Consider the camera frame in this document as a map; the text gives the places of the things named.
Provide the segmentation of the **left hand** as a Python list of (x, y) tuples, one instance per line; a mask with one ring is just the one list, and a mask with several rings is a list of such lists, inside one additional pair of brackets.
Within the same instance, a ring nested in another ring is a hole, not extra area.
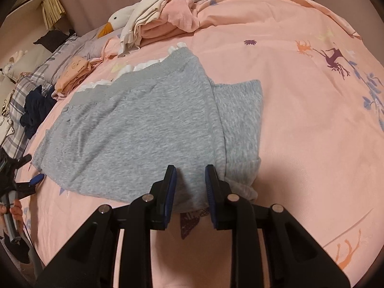
[[(4, 214), (7, 212), (6, 206), (1, 204), (0, 206), (0, 225), (1, 225), (1, 231), (8, 232), (8, 229), (5, 224), (4, 220)], [(16, 227), (19, 233), (22, 232), (24, 221), (23, 221), (23, 209), (22, 204), (18, 199), (14, 200), (13, 206), (10, 208), (10, 214), (12, 215), (13, 219), (17, 222)]]

